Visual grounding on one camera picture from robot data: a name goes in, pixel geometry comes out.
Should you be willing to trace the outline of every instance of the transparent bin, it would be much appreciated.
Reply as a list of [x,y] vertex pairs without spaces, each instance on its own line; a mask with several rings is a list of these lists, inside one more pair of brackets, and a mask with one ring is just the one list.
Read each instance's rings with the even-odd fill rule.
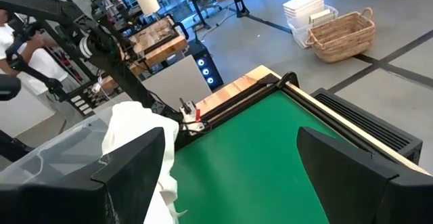
[[45,142],[0,172],[0,184],[52,183],[102,156],[112,107]]
[[[338,11],[329,6],[325,5],[324,10],[331,10],[331,13],[334,14],[334,18],[338,17]],[[306,45],[305,42],[309,37],[309,29],[313,27],[313,24],[309,24],[310,16],[313,14],[297,17],[297,18],[290,18],[287,20],[287,24],[292,31],[293,38],[297,42],[301,48],[306,49],[310,47],[309,45]],[[323,23],[314,23],[314,26],[320,25]]]

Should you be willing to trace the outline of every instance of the green felt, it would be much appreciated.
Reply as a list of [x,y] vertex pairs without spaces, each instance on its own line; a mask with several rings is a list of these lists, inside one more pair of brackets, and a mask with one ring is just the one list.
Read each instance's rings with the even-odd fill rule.
[[180,224],[328,223],[296,148],[335,131],[277,91],[176,153]]

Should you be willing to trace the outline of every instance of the gray floor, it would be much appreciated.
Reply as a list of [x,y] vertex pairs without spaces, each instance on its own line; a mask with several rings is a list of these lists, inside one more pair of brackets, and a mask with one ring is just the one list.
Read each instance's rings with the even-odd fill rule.
[[[252,16],[282,27],[287,27],[282,9],[286,1],[244,0]],[[294,71],[306,92],[332,88],[344,99],[423,139],[420,165],[433,172],[433,64],[429,52],[433,49],[433,40],[429,40],[433,37],[433,0],[325,1],[340,15],[365,7],[374,9],[376,37],[373,47],[365,52],[371,57],[368,62],[351,58],[325,64],[312,49],[299,48],[290,34],[251,18],[233,16],[204,38],[224,81],[230,83],[260,64],[279,74]],[[214,26],[225,15],[223,10],[208,23]],[[38,144],[53,135],[54,130],[40,126],[19,138]]]

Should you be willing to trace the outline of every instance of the blue light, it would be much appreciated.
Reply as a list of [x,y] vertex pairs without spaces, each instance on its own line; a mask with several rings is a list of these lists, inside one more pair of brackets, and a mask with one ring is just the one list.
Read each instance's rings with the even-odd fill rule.
[[210,73],[210,71],[209,71],[209,69],[207,69],[207,68],[205,68],[205,69],[202,70],[202,74],[203,74],[204,76],[209,75],[209,73]]
[[199,60],[197,60],[197,65],[198,66],[203,66],[204,65],[204,60],[203,59],[199,59]]

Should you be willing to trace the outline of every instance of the white fabric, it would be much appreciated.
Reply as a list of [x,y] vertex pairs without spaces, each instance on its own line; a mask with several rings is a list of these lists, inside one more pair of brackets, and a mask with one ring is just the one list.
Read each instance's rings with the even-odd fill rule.
[[164,129],[166,145],[162,168],[144,223],[175,223],[177,214],[169,207],[172,207],[177,199],[177,182],[170,176],[170,170],[175,161],[175,140],[179,132],[179,124],[152,113],[150,109],[143,108],[139,102],[116,104],[112,112],[108,131],[102,142],[102,154],[110,153],[153,128]]
[[[5,24],[5,26],[0,26],[0,60],[6,58],[6,49],[14,42],[13,28]],[[23,44],[18,53],[21,53],[27,44]],[[54,59],[45,51],[40,48],[34,53],[30,62],[28,63],[30,67],[41,72],[45,76],[59,81],[63,81],[68,76],[68,73],[60,68],[60,66],[54,61]],[[29,87],[33,93],[40,95],[48,90],[48,88],[39,80],[33,78],[32,76],[21,72],[18,74],[18,78]]]

